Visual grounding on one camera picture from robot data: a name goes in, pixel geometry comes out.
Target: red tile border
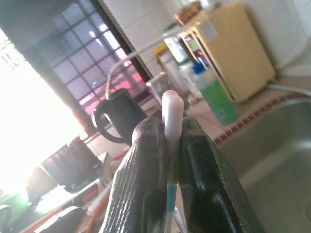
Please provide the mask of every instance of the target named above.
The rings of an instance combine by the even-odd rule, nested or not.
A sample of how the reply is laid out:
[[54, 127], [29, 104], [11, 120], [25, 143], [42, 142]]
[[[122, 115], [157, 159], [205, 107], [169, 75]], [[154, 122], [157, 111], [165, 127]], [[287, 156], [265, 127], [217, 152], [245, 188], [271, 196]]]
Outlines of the red tile border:
[[237, 122], [234, 126], [232, 126], [230, 129], [226, 130], [223, 134], [221, 134], [219, 137], [217, 137], [213, 141], [216, 145], [219, 145], [223, 141], [228, 139], [229, 137], [232, 137], [236, 132], [240, 131], [244, 127], [244, 125], [247, 125], [247, 124], [257, 120], [258, 117], [260, 117], [263, 113], [267, 112], [272, 107], [275, 107], [278, 104], [283, 103], [287, 100], [303, 99], [303, 98], [307, 98], [307, 97], [300, 95], [300, 94], [287, 94], [285, 96], [274, 98], [274, 99], [264, 103], [259, 109], [254, 111], [252, 114], [248, 115], [247, 117], [244, 117], [242, 120]]

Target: black mug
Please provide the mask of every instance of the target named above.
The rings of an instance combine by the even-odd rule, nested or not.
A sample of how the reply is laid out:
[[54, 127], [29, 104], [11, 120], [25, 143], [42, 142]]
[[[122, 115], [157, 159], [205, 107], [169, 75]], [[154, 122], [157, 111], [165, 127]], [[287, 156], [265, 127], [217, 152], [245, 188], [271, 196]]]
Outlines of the black mug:
[[[107, 132], [101, 121], [102, 114], [107, 117], [121, 137], [115, 137]], [[115, 143], [131, 145], [134, 128], [147, 115], [130, 96], [127, 89], [120, 89], [113, 93], [109, 100], [102, 101], [94, 110], [92, 117], [98, 131], [105, 138]]]

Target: beige appliance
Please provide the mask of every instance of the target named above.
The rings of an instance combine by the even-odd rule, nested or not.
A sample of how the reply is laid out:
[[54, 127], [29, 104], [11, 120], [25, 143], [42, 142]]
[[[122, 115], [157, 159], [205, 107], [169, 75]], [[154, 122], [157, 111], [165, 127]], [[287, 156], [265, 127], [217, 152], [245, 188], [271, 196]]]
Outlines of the beige appliance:
[[196, 60], [205, 59], [234, 102], [244, 102], [274, 81], [275, 71], [241, 2], [203, 11], [183, 40]]

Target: green bottle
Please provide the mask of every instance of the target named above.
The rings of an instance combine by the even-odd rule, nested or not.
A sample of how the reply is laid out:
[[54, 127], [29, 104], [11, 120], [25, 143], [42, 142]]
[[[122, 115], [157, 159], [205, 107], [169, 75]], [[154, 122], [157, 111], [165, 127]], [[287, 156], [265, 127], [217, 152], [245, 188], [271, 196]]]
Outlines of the green bottle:
[[233, 103], [229, 100], [222, 85], [211, 68], [205, 69], [201, 63], [193, 66], [196, 74], [193, 81], [197, 84], [204, 99], [221, 125], [228, 125], [239, 118]]

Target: sink basin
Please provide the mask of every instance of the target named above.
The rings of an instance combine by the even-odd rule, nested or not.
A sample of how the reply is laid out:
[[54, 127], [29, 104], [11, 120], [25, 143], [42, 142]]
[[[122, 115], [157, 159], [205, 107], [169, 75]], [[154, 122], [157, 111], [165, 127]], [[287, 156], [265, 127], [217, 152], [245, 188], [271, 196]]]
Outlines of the sink basin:
[[311, 232], [311, 100], [290, 100], [218, 146], [268, 233]]

